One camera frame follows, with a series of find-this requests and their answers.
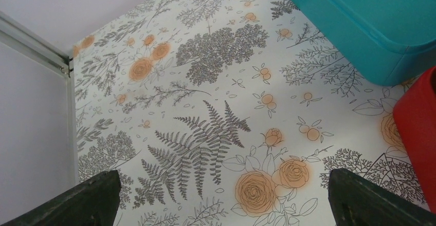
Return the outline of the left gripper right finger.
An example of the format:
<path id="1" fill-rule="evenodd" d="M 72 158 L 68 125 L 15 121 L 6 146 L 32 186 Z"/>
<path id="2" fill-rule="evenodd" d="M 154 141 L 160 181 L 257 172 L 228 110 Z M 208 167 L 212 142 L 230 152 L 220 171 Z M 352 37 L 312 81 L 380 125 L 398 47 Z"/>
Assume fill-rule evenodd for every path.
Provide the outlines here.
<path id="1" fill-rule="evenodd" d="M 435 225 L 435 214 L 345 169 L 330 171 L 336 225 Z"/>

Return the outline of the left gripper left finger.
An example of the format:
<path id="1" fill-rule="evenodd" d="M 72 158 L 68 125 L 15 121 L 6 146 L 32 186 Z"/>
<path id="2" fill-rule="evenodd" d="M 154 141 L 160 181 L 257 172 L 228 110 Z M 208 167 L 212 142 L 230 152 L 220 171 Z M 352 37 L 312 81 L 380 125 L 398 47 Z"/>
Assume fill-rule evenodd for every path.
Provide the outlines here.
<path id="1" fill-rule="evenodd" d="M 113 225 L 120 191 L 117 170 L 100 172 L 3 225 Z"/>

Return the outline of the red plastic tray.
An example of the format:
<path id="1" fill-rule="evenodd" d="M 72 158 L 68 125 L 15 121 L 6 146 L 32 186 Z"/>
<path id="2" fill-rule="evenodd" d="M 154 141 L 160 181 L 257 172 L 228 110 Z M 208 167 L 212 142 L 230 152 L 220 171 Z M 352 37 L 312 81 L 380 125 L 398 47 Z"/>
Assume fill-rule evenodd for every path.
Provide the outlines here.
<path id="1" fill-rule="evenodd" d="M 431 212 L 435 213 L 435 67 L 399 99 L 394 121 Z"/>

